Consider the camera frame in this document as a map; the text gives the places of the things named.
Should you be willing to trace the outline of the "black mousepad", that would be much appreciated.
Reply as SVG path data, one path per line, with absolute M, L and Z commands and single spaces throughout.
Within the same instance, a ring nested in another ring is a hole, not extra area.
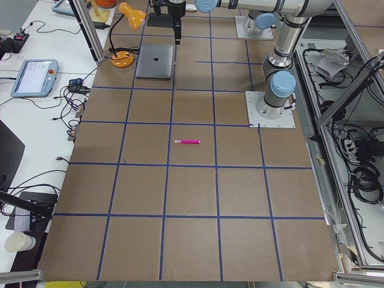
M 150 13 L 146 25 L 158 28 L 172 28 L 173 18 L 168 14 L 160 14 L 158 16 L 155 13 Z

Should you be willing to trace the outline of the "white computer mouse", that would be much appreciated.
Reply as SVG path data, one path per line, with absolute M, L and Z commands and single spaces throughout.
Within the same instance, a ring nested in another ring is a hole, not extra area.
M 194 4 L 187 4 L 185 6 L 185 9 L 186 9 L 187 12 L 191 12 L 191 13 L 197 11 L 197 8 L 196 8 L 196 6 Z

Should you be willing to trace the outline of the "pink marker pen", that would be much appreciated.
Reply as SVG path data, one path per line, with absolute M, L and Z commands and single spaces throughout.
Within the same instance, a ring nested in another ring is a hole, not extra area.
M 181 139 L 181 140 L 174 140 L 175 144 L 187 144 L 187 145 L 199 145 L 201 144 L 200 140 L 196 139 Z

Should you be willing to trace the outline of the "grey closed laptop notebook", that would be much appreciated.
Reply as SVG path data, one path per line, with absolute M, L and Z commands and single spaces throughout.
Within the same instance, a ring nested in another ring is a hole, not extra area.
M 136 77 L 141 79 L 170 79 L 173 45 L 143 44 L 137 61 Z

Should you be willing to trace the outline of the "orange desk lamp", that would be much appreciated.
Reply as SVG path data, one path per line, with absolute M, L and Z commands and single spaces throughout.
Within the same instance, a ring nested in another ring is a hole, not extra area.
M 139 32 L 146 20 L 146 13 L 137 10 L 126 2 L 118 5 L 119 16 L 109 31 L 110 61 L 117 68 L 125 68 L 134 63 L 140 52 Z

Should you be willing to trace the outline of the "wooden stand with orange ball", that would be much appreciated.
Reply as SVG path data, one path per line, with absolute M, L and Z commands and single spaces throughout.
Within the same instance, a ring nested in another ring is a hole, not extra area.
M 117 5 L 117 0 L 88 0 L 88 4 L 91 5 L 89 10 L 92 21 L 106 23 L 109 15 L 110 8 Z

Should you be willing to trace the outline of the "black power adapter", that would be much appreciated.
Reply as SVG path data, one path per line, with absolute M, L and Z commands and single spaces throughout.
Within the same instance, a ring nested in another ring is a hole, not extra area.
M 108 25 L 108 24 L 106 24 L 104 22 L 95 22 L 95 21 L 93 21 L 93 25 L 94 25 L 95 29 L 100 29 L 100 30 L 104 30 L 104 29 L 110 27 L 110 25 Z

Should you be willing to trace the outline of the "blue teach pendant tablet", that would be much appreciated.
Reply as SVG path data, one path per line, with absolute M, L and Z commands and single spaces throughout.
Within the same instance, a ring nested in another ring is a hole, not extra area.
M 52 91 L 59 64 L 56 59 L 24 60 L 10 92 L 13 98 L 42 98 Z

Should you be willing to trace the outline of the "white crumpled papers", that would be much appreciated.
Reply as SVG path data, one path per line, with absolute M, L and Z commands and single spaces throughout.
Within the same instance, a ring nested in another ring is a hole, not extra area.
M 349 65 L 349 56 L 343 49 L 323 49 L 320 54 L 322 59 L 315 71 L 329 80 Z

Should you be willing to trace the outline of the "black red emergency button box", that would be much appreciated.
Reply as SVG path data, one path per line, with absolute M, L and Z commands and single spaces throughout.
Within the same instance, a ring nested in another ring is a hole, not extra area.
M 25 32 L 24 29 L 20 28 L 19 32 L 17 32 L 13 36 L 13 45 L 11 51 L 13 53 L 19 53 L 26 43 L 27 39 L 29 38 L 29 34 Z

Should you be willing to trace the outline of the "black monitor corner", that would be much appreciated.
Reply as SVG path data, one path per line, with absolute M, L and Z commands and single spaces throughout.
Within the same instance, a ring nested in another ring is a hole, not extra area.
M 1 121 L 1 190 L 7 191 L 20 166 L 24 143 Z

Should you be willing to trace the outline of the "white power strip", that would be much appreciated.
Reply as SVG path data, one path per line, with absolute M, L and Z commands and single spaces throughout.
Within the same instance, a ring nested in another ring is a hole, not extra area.
M 351 134 L 345 134 L 341 140 L 341 145 L 343 152 L 345 156 L 350 160 L 350 161 L 357 161 L 357 147 L 354 143 L 353 137 Z

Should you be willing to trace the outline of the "white paper cup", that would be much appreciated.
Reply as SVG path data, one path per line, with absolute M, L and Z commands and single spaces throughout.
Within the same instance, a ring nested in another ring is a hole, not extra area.
M 22 232 L 11 234 L 5 241 L 5 250 L 9 253 L 29 251 L 34 248 L 36 239 Z

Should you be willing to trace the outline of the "aluminium frame post left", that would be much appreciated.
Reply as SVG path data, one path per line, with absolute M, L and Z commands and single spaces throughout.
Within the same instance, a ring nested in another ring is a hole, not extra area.
M 95 62 L 101 63 L 105 55 L 91 16 L 83 0 L 69 0 L 70 7 L 85 37 L 88 48 Z

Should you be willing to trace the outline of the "aluminium frame diagonal right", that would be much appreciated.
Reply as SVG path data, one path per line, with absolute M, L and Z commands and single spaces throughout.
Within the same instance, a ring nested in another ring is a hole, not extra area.
M 362 68 L 356 79 L 346 92 L 336 100 L 330 108 L 317 120 L 319 127 L 325 126 L 341 109 L 345 108 L 354 98 L 364 90 L 364 85 L 375 75 L 383 65 L 383 52 L 371 58 Z

